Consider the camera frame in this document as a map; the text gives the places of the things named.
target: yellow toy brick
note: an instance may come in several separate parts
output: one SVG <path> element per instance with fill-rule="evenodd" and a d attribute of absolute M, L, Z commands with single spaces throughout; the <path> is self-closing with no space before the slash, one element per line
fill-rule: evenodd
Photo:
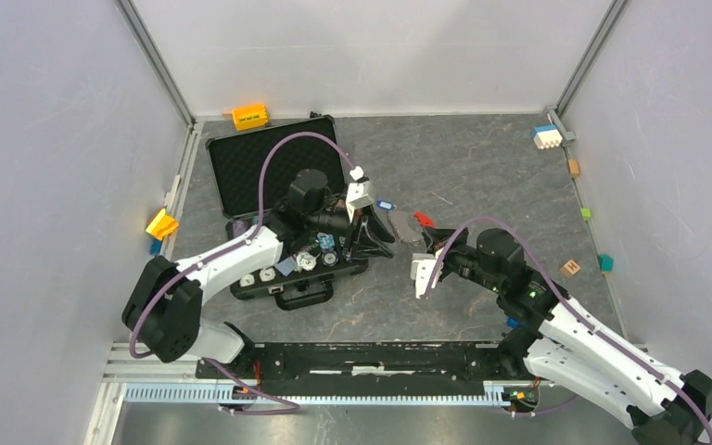
<path fill-rule="evenodd" d="M 165 236 L 172 234 L 178 228 L 179 223 L 165 209 L 160 209 L 148 223 L 146 233 L 162 241 Z"/>
<path fill-rule="evenodd" d="M 236 108 L 231 112 L 231 115 L 233 116 L 234 126 L 239 132 L 269 123 L 269 114 L 263 104 Z"/>

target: green block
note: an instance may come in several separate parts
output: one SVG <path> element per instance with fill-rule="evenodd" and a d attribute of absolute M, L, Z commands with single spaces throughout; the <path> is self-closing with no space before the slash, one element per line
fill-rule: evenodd
<path fill-rule="evenodd" d="M 613 272 L 613 257 L 600 253 L 596 258 L 599 260 L 599 268 L 602 272 Z"/>

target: brown block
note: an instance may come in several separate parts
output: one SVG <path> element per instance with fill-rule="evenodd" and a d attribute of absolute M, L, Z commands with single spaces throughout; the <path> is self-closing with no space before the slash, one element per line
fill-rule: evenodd
<path fill-rule="evenodd" d="M 577 178 L 579 176 L 579 163 L 576 159 L 569 160 L 569 175 L 572 178 Z"/>
<path fill-rule="evenodd" d="M 569 260 L 559 270 L 563 276 L 571 278 L 575 275 L 575 273 L 579 272 L 579 264 L 577 264 L 574 260 Z"/>

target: white wall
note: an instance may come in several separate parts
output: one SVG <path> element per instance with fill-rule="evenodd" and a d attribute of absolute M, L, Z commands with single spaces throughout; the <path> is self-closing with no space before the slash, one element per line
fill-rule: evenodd
<path fill-rule="evenodd" d="M 609 0 L 135 0 L 198 116 L 540 112 Z"/>
<path fill-rule="evenodd" d="M 0 444 L 82 442 L 184 132 L 113 2 L 0 1 Z"/>
<path fill-rule="evenodd" d="M 565 123 L 630 335 L 712 377 L 712 2 L 631 2 Z"/>

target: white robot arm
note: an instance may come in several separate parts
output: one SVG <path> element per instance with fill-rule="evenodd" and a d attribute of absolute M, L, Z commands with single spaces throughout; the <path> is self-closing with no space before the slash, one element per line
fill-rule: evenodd
<path fill-rule="evenodd" d="M 710 419 L 712 380 L 707 375 L 697 370 L 683 375 L 654 359 L 556 285 L 566 304 L 561 302 L 542 275 L 526 265 L 523 248 L 508 232 L 483 231 L 478 248 L 467 245 L 467 231 L 454 232 L 425 228 L 428 253 L 416 255 L 411 268 L 417 297 L 430 280 L 449 274 L 492 290 L 498 306 L 521 324 L 499 346 L 508 374 L 541 377 L 572 390 L 632 429 L 643 445 L 697 441 L 705 426 L 681 394 Z M 440 247 L 451 236 L 457 238 L 442 253 Z M 442 267 L 433 277 L 441 254 Z"/>
<path fill-rule="evenodd" d="M 200 318 L 207 301 L 242 277 L 275 265 L 297 238 L 309 239 L 319 230 L 345 236 L 352 258 L 391 257 L 384 242 L 394 238 L 375 217 L 372 186 L 360 167 L 351 172 L 345 209 L 325 209 L 326 178 L 318 171 L 301 172 L 288 196 L 273 212 L 268 226 L 252 228 L 241 236 L 207 252 L 176 263 L 158 256 L 149 261 L 138 280 L 121 320 L 134 329 L 142 312 L 163 286 L 168 289 L 146 315 L 139 338 L 163 362 L 184 354 L 230 363 L 244 348 L 244 338 L 228 324 L 213 324 Z"/>

